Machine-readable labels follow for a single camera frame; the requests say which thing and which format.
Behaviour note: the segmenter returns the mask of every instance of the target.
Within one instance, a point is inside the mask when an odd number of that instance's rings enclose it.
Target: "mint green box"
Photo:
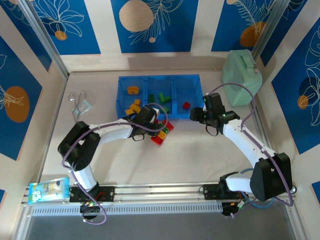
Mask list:
[[[241,84],[253,95],[257,94],[262,85],[262,75],[248,49],[229,52],[222,69],[221,82]],[[250,94],[240,86],[226,85],[224,91],[232,107],[248,105],[252,100]]]

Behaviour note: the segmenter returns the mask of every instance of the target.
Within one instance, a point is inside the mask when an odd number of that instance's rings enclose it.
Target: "red block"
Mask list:
[[[169,132],[171,132],[175,127],[172,126],[172,124],[168,121],[168,124],[166,125],[166,128],[168,128],[168,129],[169,129]]]
[[[163,143],[163,139],[161,139],[159,136],[152,136],[151,137],[151,140],[154,142],[154,143],[156,143],[156,144],[158,144],[158,145],[161,145],[162,143]]]
[[[183,104],[183,108],[188,110],[190,108],[190,103],[188,103],[187,101]]]

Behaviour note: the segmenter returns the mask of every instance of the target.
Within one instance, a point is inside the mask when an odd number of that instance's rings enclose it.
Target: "white table surface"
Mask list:
[[[167,71],[114,71],[70,74],[59,110],[52,140],[45,160],[41,181],[70,175],[61,166],[58,145],[75,124],[69,111],[74,103],[69,94],[86,93],[93,108],[79,118],[86,124],[103,124],[117,120],[116,96],[119,76],[199,74],[202,91],[207,93],[221,84],[219,71],[167,70]],[[250,108],[231,108],[223,88],[218,92],[227,111],[234,110],[242,119]],[[242,152],[225,136],[206,133],[205,125],[188,119],[170,120],[174,130],[161,146],[149,136],[140,142],[119,139],[97,148],[91,167],[100,184],[161,184],[218,181],[233,171],[251,167]],[[256,134],[254,120],[246,126]]]

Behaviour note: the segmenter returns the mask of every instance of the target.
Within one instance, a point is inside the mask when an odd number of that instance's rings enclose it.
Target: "yellow lego brick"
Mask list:
[[[125,110],[125,114],[130,115],[130,114],[134,114],[135,111],[133,111],[131,108]]]
[[[135,112],[135,113],[139,113],[141,108],[137,105],[135,105],[134,103],[131,104],[130,108]]]
[[[163,131],[160,131],[160,133],[158,134],[158,137],[161,139],[165,139],[166,136],[167,134],[165,134]]]
[[[137,106],[139,106],[140,107],[140,99],[136,99],[136,100],[134,100],[134,103],[133,104],[135,104],[135,105],[137,105]]]
[[[137,86],[129,86],[128,87],[128,94],[129,95],[138,95],[139,94],[139,87],[137,87]]]

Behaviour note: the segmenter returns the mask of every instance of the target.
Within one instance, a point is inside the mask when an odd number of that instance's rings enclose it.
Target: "small plastic bag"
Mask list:
[[[69,178],[30,183],[28,204],[69,198]]]

